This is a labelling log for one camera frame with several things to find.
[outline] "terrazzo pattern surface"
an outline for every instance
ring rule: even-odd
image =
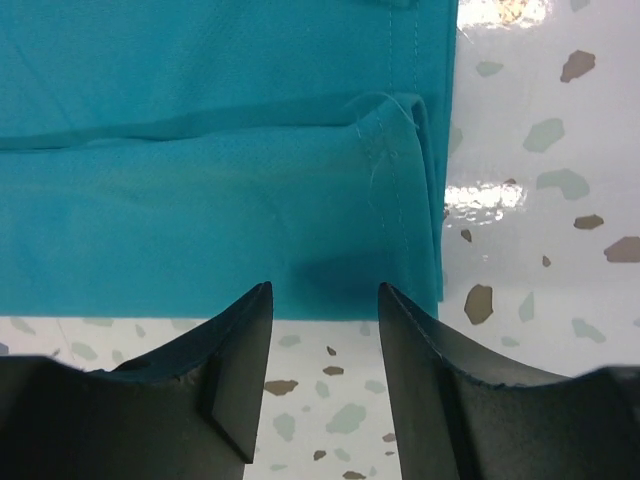
[[[640,363],[633,0],[462,0],[441,320],[577,375]],[[189,319],[0,318],[0,355],[112,369]],[[276,321],[247,480],[399,480],[375,322]]]

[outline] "brown speckle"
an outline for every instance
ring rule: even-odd
[[[493,288],[476,285],[469,290],[464,304],[464,313],[467,314],[472,325],[485,322],[493,313]]]
[[[473,241],[473,239],[471,237],[471,232],[466,228],[463,231],[460,232],[460,236],[462,238],[464,238],[469,243],[471,243]]]
[[[342,367],[327,367],[322,369],[322,371],[329,376],[334,376],[334,375],[342,375],[344,373],[344,368]]]
[[[573,222],[573,226],[578,230],[593,230],[604,223],[604,219],[598,215],[587,215],[586,217],[578,217]]]
[[[640,237],[622,237],[606,248],[604,254],[611,263],[640,263]]]
[[[342,478],[346,480],[363,480],[367,477],[365,477],[361,473],[352,472],[351,470],[349,470],[348,472],[344,472],[344,475],[342,475]]]
[[[281,397],[282,395],[293,392],[297,386],[298,382],[295,380],[273,380],[271,382],[265,382],[264,389],[276,397]]]
[[[596,56],[593,53],[576,50],[569,55],[567,63],[562,67],[560,81],[562,83],[569,83],[574,78],[580,78],[588,71],[593,70],[595,66]]]

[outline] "gray speckle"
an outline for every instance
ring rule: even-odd
[[[480,62],[476,65],[476,72],[481,77],[490,77],[491,75],[495,75],[504,67],[501,63],[496,62]]]
[[[538,175],[536,179],[537,190],[551,187],[559,188],[565,200],[579,200],[589,195],[591,191],[587,180],[568,168]]]
[[[273,426],[285,442],[293,440],[293,434],[296,431],[296,419],[288,413],[278,415],[273,419]]]
[[[595,343],[604,343],[607,340],[600,330],[593,325],[589,325],[582,318],[574,318],[571,320],[573,331],[578,338],[590,338]]]
[[[367,380],[364,384],[364,388],[372,393],[383,393],[387,390],[382,383],[376,380]]]
[[[320,381],[316,382],[316,392],[320,398],[329,398],[329,385]]]
[[[524,299],[520,308],[518,308],[518,316],[520,320],[523,322],[528,322],[529,320],[533,320],[535,315],[535,303],[533,292],[529,292],[529,295]]]
[[[360,424],[367,418],[367,409],[361,405],[348,403],[336,413],[327,423],[329,433],[349,434],[360,428]]]
[[[544,153],[564,137],[564,124],[559,118],[549,118],[531,127],[522,146],[533,153]]]
[[[189,318],[172,318],[171,325],[173,326],[173,328],[180,332],[188,332],[197,324],[194,320],[191,320]]]
[[[502,345],[505,347],[517,347],[520,345],[520,342],[511,337],[502,337]]]
[[[86,343],[72,342],[71,351],[85,360],[95,360],[98,358],[98,354]]]
[[[114,350],[113,352],[111,352],[111,359],[116,365],[120,365],[122,362],[124,362],[124,355],[120,350]]]
[[[364,337],[368,337],[371,335],[371,327],[369,326],[369,322],[362,322],[360,324],[360,335]]]
[[[20,317],[11,317],[9,318],[9,322],[11,326],[16,330],[20,330],[22,333],[26,333],[27,335],[35,335],[36,331],[29,326],[29,324]]]
[[[591,4],[591,0],[571,0],[571,10],[577,12],[584,7],[588,7]]]
[[[462,144],[463,138],[462,130],[452,123],[449,130],[449,155],[453,155],[455,153],[458,147]]]
[[[278,340],[278,345],[281,347],[289,348],[297,345],[301,342],[300,335],[285,335],[280,340]]]
[[[96,327],[110,327],[113,325],[113,318],[108,317],[87,317],[82,321],[87,325],[95,325]]]
[[[345,452],[342,448],[336,448],[333,451],[333,453],[335,453],[336,457],[338,457],[343,462],[351,461],[351,455],[349,455],[347,452]]]

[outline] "teal cloth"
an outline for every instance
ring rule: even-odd
[[[431,314],[456,2],[7,0],[0,314]]]

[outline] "stitching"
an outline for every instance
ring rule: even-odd
[[[415,93],[418,93],[418,21],[420,20],[420,0],[416,0],[415,4],[416,23],[413,31],[413,90]]]
[[[382,124],[382,120],[380,119],[380,110],[376,108],[376,119],[378,120],[378,127],[380,128],[380,134],[382,136],[382,141],[384,144],[384,152],[389,156],[389,166],[391,167],[391,178],[393,180],[393,191],[396,194],[396,203],[398,206],[398,222],[400,223],[400,228],[402,229],[402,237],[404,238],[404,248],[406,252],[406,260],[410,258],[409,255],[409,241],[407,239],[407,229],[404,223],[404,215],[402,213],[402,204],[400,203],[400,194],[398,191],[398,179],[396,178],[396,167],[394,160],[398,158],[398,152],[394,150],[390,150],[387,144],[387,137],[384,131],[384,125]],[[411,278],[407,272],[407,263],[402,262],[402,274],[404,276],[404,280],[407,283],[409,296],[413,296],[413,282],[411,282]]]
[[[393,7],[389,2],[389,91],[393,92]]]

